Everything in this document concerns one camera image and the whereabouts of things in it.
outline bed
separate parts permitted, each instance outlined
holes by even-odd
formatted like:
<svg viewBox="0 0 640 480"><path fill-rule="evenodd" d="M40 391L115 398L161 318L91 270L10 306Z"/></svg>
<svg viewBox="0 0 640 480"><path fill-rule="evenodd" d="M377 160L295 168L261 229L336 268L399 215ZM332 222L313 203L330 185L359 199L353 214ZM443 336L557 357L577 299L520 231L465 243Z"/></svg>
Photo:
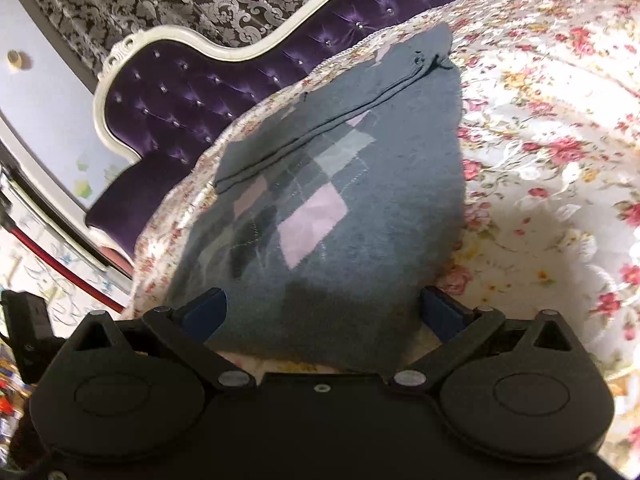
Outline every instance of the bed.
<svg viewBox="0 0 640 480"><path fill-rule="evenodd" d="M490 304L510 317L559 310L616 399L602 453L637 475L640 0L456 0L368 35L302 80L283 79L276 93L229 118L153 212L136 244L127 314L139 316L164 300L190 228L215 204L210 182L229 142L250 135L303 92L439 22L453 31L451 59L462 73L466 228L438 284L467 306ZM208 52L203 40L180 34L179 41ZM127 59L116 52L113 63ZM98 134L124 153L129 148L105 127L108 97L117 102L111 86L97 94ZM435 344L425 333L415 351ZM256 374L327 371L228 357Z"/></svg>

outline purple velvet upholstery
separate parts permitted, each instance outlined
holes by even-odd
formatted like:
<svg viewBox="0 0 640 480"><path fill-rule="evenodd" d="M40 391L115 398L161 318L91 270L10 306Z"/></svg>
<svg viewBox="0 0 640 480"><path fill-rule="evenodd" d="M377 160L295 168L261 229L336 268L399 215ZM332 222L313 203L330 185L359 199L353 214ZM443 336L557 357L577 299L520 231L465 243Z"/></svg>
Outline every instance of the purple velvet upholstery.
<svg viewBox="0 0 640 480"><path fill-rule="evenodd" d="M165 194L236 117L370 33L452 1L330 0L274 49L241 62L176 41L146 46L117 75L105 106L110 131L142 160L96 201L87 225L133 254Z"/></svg>

